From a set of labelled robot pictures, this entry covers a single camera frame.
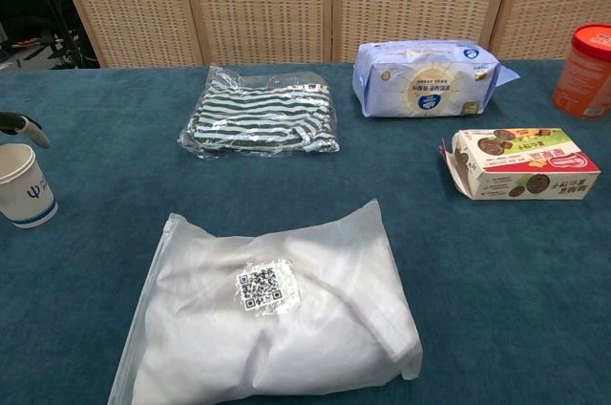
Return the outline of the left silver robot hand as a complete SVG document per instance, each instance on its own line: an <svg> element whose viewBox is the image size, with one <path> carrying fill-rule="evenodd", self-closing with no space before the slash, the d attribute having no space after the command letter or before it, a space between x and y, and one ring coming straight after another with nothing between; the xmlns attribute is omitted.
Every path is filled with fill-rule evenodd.
<svg viewBox="0 0 611 405"><path fill-rule="evenodd" d="M13 112L0 113L0 130L6 135L15 136L24 134L41 148L50 148L51 141L44 133L42 127L28 116Z"/></svg>

